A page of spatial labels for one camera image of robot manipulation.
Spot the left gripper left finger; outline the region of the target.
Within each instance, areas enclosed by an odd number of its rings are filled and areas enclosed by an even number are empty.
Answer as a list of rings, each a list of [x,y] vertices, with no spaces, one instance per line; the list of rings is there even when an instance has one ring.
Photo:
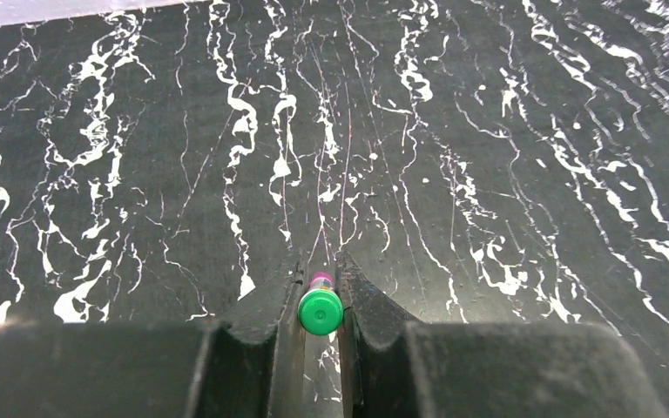
[[[298,417],[307,263],[211,320],[0,325],[0,417]]]

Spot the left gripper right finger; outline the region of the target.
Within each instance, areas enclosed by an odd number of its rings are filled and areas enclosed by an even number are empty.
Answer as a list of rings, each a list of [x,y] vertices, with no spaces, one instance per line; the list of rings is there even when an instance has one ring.
[[[638,356],[586,324],[428,323],[338,256],[347,417],[664,417]]]

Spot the white pen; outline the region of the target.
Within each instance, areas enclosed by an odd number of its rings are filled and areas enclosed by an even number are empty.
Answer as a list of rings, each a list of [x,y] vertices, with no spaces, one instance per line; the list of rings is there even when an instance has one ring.
[[[298,306],[301,325],[313,335],[331,334],[340,326],[343,315],[344,306],[334,290],[334,285],[309,286]]]

